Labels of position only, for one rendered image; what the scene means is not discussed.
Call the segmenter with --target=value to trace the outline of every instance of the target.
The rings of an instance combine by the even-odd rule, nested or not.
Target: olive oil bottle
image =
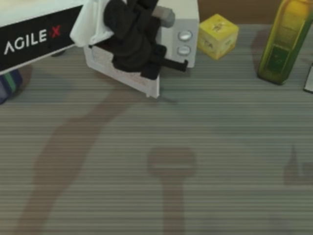
[[[313,20],[313,0],[283,0],[258,69],[261,79],[283,85]]]

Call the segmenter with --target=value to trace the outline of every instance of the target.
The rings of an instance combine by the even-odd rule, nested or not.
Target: yellow cube
[[[200,24],[198,48],[215,60],[234,49],[239,27],[216,14]]]

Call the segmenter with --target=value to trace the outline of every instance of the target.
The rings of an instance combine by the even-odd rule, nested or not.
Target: striped object
[[[12,96],[22,84],[22,76],[18,70],[0,75],[0,104]]]

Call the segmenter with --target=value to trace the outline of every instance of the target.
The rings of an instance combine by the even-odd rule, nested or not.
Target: table surface
[[[220,61],[164,69],[158,100],[78,48],[24,68],[0,107],[0,234],[311,235],[313,32],[275,86],[255,73],[269,27],[240,29]]]

